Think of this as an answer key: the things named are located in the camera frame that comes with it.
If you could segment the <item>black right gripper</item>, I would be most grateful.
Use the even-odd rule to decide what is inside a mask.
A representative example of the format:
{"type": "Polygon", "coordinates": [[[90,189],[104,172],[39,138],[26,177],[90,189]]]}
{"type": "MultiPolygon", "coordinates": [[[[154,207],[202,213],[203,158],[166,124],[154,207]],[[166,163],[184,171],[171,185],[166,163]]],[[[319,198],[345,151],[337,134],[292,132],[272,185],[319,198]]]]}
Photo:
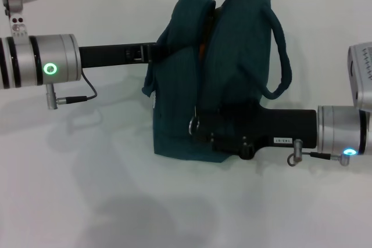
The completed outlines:
{"type": "Polygon", "coordinates": [[[212,143],[215,152],[250,160],[266,147],[292,148],[301,140],[304,148],[317,146],[315,110],[267,109],[256,100],[199,111],[202,132],[190,133],[193,140],[212,143]]]}

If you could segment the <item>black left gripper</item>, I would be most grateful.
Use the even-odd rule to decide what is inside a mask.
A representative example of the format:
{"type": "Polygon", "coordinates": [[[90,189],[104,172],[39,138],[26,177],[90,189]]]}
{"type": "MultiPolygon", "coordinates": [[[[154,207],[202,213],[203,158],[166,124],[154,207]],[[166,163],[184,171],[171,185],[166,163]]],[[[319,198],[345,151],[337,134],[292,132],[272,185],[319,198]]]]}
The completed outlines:
{"type": "Polygon", "coordinates": [[[100,45],[79,47],[81,67],[97,68],[128,64],[159,63],[183,46],[157,44],[100,45]]]}

